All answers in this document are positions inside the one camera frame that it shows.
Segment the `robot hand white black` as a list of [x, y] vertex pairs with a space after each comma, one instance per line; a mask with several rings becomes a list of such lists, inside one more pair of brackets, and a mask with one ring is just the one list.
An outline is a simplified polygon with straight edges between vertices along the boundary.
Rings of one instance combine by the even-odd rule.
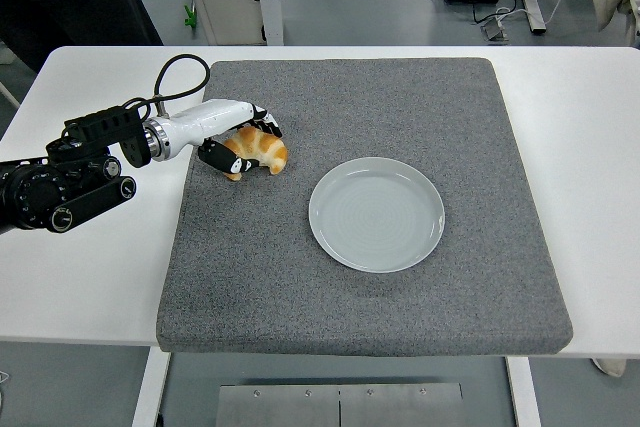
[[211, 99], [169, 119], [158, 118], [157, 121], [164, 135], [159, 141], [163, 160], [177, 156], [187, 145], [198, 146], [205, 163], [227, 174], [246, 172], [256, 167], [258, 161], [240, 157], [211, 140], [212, 137], [245, 125], [282, 137], [277, 122], [267, 110], [237, 100]]

